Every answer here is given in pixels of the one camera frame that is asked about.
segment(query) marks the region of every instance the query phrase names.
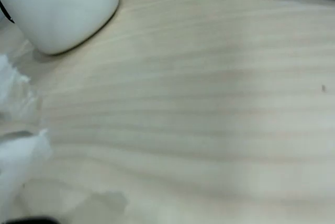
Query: mug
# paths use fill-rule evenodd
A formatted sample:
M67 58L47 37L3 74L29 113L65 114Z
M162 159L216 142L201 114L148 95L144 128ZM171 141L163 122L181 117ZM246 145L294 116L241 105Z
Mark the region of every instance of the mug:
M75 47L115 12L119 0L0 0L7 17L41 52Z

